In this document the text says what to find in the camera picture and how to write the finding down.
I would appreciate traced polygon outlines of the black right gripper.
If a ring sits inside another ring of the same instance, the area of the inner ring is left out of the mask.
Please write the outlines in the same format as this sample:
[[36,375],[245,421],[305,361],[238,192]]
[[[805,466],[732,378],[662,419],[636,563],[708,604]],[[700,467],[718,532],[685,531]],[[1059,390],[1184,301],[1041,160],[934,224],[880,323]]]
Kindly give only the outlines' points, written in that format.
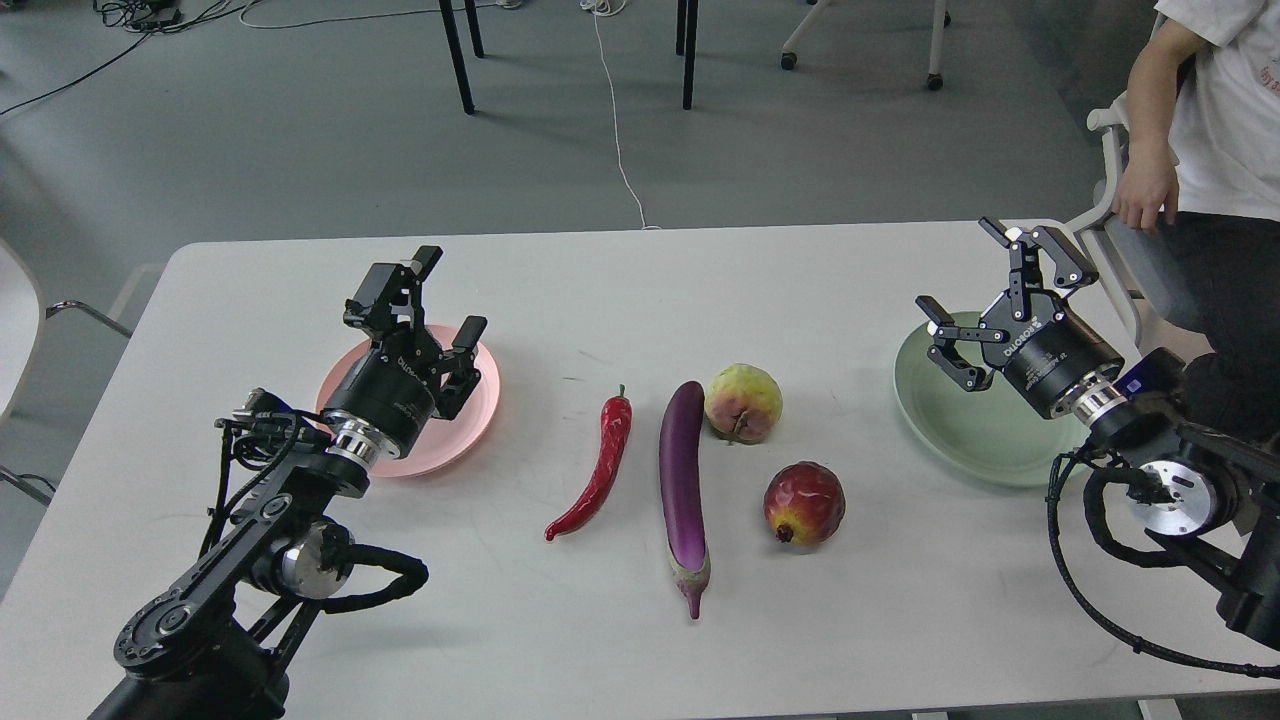
[[1006,227],[989,217],[982,217],[978,224],[1007,250],[1007,291],[982,313],[980,327],[957,325],[934,297],[916,296],[915,305],[934,324],[927,356],[965,392],[982,392],[992,384],[989,369],[970,364],[957,351],[957,342],[984,345],[986,364],[998,370],[1039,416],[1062,416],[1069,413],[1064,400],[1069,391],[1088,375],[1117,379],[1124,360],[1062,296],[1044,288],[1041,254],[1052,260],[1053,286],[1059,290],[1093,284],[1100,279],[1097,266],[1059,228]]

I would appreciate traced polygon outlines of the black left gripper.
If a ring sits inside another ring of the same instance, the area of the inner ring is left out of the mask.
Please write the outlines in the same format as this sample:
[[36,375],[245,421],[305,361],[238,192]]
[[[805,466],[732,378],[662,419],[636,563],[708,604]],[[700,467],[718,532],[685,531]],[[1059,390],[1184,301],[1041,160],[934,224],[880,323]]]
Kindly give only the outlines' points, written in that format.
[[324,405],[333,454],[355,462],[407,454],[430,419],[454,420],[483,378],[485,316],[467,316],[447,351],[426,327],[422,284],[442,258],[440,247],[420,246],[408,261],[374,263],[344,301],[343,323],[370,348]]

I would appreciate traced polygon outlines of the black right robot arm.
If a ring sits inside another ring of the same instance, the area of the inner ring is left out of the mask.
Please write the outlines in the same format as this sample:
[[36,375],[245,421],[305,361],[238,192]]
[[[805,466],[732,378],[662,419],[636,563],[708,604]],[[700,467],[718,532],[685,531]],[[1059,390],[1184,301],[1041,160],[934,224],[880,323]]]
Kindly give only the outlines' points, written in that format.
[[1094,543],[1135,568],[1185,568],[1219,592],[1225,626],[1277,648],[1277,457],[1188,421],[1181,361],[1165,348],[1129,373],[1117,351],[1069,305],[1100,278],[1057,228],[980,228],[1007,251],[1007,286],[974,325],[959,325],[933,297],[916,306],[933,325],[927,357],[959,388],[988,389],[995,375],[1041,418],[1076,419],[1082,446],[1051,465],[1044,497],[1050,551],[1080,609],[1135,653],[1216,673],[1274,679],[1276,666],[1196,657],[1106,618],[1078,588],[1060,544],[1059,503],[1070,471],[1091,469],[1082,492]]

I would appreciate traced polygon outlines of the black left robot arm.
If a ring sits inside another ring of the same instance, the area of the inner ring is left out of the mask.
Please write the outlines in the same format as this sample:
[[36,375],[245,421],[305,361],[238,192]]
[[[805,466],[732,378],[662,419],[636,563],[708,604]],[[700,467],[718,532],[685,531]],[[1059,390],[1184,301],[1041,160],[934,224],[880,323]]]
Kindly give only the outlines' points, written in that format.
[[328,516],[360,498],[375,465],[403,457],[431,420],[451,421],[483,374],[486,328],[468,316],[443,346],[426,323],[422,284],[442,259],[370,266],[343,322],[370,342],[316,413],[253,389],[218,420],[221,469],[198,559],[122,628],[122,682],[95,719],[279,719],[288,666],[315,620],[402,600],[428,582],[424,561],[362,544]]

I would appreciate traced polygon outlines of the person's hand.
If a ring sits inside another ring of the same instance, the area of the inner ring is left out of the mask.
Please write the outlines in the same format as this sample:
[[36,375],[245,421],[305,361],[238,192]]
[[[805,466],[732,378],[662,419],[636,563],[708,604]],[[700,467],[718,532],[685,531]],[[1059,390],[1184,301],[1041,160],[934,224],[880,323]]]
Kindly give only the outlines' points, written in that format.
[[1130,229],[1152,233],[1176,220],[1178,205],[1179,181],[1174,165],[1133,163],[1117,182],[1111,210]]

